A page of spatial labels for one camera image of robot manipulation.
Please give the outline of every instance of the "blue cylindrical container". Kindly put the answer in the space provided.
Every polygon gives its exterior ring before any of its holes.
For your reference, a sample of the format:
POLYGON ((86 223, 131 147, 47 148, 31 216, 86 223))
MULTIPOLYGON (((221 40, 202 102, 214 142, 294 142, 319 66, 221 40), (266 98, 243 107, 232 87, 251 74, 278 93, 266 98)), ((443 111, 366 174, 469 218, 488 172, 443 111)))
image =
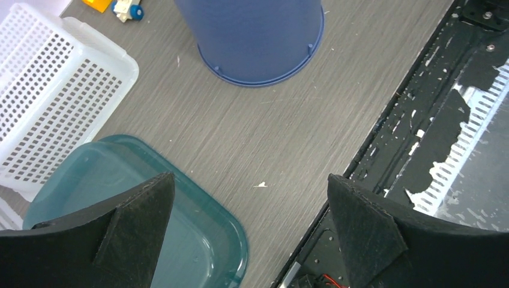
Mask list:
POLYGON ((309 62, 324 31, 321 0, 175 0, 206 65, 240 86, 268 86, 309 62))

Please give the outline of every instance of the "white plastic basket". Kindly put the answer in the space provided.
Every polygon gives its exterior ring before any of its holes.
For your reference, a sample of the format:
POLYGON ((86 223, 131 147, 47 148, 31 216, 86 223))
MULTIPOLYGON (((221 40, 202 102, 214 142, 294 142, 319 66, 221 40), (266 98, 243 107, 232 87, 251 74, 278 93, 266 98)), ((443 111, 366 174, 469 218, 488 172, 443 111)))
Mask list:
POLYGON ((14 4, 0 24, 0 185, 32 201, 99 132, 138 73, 87 24, 14 4))

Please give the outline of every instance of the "yellow toy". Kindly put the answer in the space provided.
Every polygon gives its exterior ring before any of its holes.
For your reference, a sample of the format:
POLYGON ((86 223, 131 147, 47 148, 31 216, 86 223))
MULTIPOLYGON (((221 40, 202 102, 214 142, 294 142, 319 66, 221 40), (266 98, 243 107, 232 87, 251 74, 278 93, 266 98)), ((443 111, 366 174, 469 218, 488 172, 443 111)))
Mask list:
POLYGON ((83 0, 86 5, 104 13, 113 0, 83 0))

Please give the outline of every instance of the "bolt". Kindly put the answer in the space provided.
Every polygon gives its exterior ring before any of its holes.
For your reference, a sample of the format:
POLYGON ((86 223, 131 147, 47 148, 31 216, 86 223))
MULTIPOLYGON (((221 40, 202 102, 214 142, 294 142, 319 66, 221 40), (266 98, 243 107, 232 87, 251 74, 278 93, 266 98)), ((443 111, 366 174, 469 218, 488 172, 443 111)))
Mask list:
POLYGON ((491 13, 490 11, 487 11, 486 13, 483 14, 483 18, 486 20, 490 19, 492 16, 493 13, 491 13))

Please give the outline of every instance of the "toy car wheel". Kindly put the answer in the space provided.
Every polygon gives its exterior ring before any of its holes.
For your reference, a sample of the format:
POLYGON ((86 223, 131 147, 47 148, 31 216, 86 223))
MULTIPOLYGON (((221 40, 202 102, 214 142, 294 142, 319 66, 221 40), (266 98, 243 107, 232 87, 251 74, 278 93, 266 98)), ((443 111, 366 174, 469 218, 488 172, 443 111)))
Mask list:
POLYGON ((113 1, 112 4, 110 5, 110 9, 112 10, 113 14, 116 14, 115 13, 115 5, 116 5, 116 1, 113 1))
POLYGON ((134 20, 138 20, 138 21, 142 20, 143 15, 145 14, 143 12, 143 8, 140 5, 132 5, 129 12, 131 14, 131 17, 134 20))

